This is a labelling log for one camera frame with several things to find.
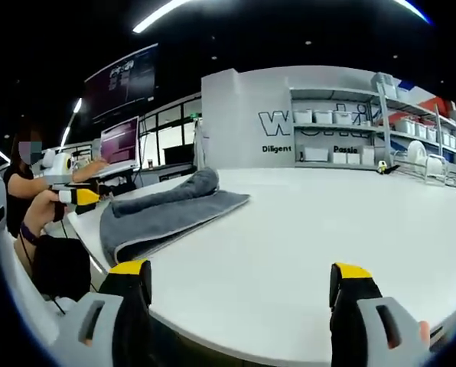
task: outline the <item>folded towel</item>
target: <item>folded towel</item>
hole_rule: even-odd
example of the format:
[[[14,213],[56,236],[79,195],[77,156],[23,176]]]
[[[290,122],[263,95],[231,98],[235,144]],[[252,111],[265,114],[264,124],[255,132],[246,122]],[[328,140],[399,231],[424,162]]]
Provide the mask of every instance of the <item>folded towel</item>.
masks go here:
[[[249,195],[218,190],[217,172],[204,168],[172,190],[113,200],[100,220],[110,265],[141,257],[247,203]]]

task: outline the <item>black shirt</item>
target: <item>black shirt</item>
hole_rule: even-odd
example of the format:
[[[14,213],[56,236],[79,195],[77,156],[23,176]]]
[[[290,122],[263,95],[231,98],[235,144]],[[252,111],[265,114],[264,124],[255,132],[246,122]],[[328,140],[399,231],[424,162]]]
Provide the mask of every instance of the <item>black shirt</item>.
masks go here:
[[[4,173],[5,189],[7,190],[7,229],[15,238],[17,238],[21,223],[24,220],[24,216],[26,215],[29,206],[31,206],[32,199],[21,199],[9,195],[8,182],[13,174],[18,174],[26,180],[32,180],[34,175],[29,166],[26,166],[25,171],[22,172],[17,164],[11,164]]]

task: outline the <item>black pants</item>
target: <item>black pants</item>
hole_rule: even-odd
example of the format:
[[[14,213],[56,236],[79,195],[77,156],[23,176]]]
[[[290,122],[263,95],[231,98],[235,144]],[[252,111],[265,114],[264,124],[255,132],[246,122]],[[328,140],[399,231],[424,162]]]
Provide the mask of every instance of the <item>black pants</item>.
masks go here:
[[[90,290],[90,258],[78,239],[38,239],[32,264],[37,290],[51,297],[78,301]]]

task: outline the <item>white table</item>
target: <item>white table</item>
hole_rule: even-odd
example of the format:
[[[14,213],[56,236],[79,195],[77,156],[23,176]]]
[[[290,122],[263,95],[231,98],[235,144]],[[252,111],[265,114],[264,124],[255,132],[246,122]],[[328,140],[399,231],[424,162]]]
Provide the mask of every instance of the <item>white table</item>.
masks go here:
[[[149,257],[151,314],[181,335],[253,362],[326,365],[336,261],[371,271],[383,295],[431,326],[456,310],[454,189],[400,174],[290,168],[220,171],[220,186],[252,198]],[[69,219],[107,270],[104,206]]]

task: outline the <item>monitor screen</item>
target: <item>monitor screen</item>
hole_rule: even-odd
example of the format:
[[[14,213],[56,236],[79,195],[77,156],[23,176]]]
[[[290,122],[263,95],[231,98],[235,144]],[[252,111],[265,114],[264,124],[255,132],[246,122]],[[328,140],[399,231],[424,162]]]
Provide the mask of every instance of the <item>monitor screen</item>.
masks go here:
[[[136,159],[138,117],[108,128],[100,137],[100,156],[109,164]]]
[[[157,44],[101,69],[85,81],[84,105],[91,119],[129,103],[154,98]]]

